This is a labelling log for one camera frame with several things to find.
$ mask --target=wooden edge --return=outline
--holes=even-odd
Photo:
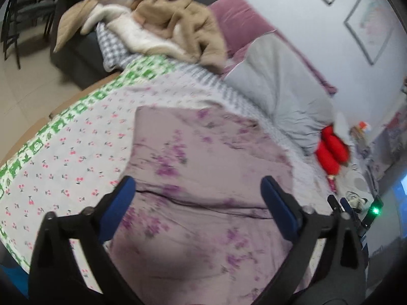
[[[68,101],[65,101],[59,107],[54,109],[49,114],[49,118],[50,119],[54,118],[57,114],[61,113],[62,111],[66,110],[66,109],[68,109],[72,104],[74,104],[76,101],[79,101],[85,95],[90,94],[95,89],[98,89],[98,88],[102,87],[103,85],[107,84],[108,82],[116,79],[119,75],[120,75],[120,72],[115,72],[115,73],[113,73],[111,75],[108,75],[106,78],[103,78],[102,80],[99,80],[98,82],[95,82],[93,85],[85,88],[83,91],[81,91],[80,93],[77,93],[76,95],[72,96]]]
[[[15,145],[6,153],[5,157],[1,160],[0,166],[3,166],[15,153],[17,153],[21,147],[29,140],[31,140],[36,133],[43,128],[49,122],[48,118],[39,119],[34,125],[32,125],[16,142]]]

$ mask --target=green patterned trim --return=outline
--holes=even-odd
[[[112,91],[124,86],[134,85],[155,78],[158,75],[173,72],[175,65],[162,55],[142,56],[131,62],[127,68],[113,81],[96,89],[92,93],[82,97],[69,108],[56,115],[53,120],[41,128],[37,134],[21,149],[0,167],[0,200],[7,195],[7,189],[18,172],[34,157],[52,137],[67,126],[76,116],[88,110],[89,107],[105,99]],[[6,232],[0,226],[0,240],[12,254],[20,266],[29,272],[30,267],[24,257],[16,250],[13,240],[10,240]]]

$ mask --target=pink pillow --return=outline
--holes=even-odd
[[[246,0],[218,0],[209,9],[223,33],[229,57],[262,34],[275,29]]]
[[[224,78],[233,68],[243,61],[250,44],[264,33],[274,31],[298,57],[306,64],[329,95],[338,89],[326,81],[324,76],[301,54],[274,26],[270,25],[246,0],[218,0],[209,8],[214,13],[226,41],[227,53],[235,64],[223,69]]]

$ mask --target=gray gingham cloth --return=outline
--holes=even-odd
[[[103,67],[107,72],[114,69],[124,69],[128,62],[123,67],[122,62],[129,56],[133,57],[130,60],[141,56],[141,54],[130,54],[119,37],[107,29],[103,22],[99,22],[96,26],[96,36],[103,56]]]

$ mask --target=red plush toy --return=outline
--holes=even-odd
[[[327,126],[322,131],[322,139],[315,152],[319,163],[329,175],[337,175],[340,164],[349,159],[347,146],[333,132],[333,127]]]

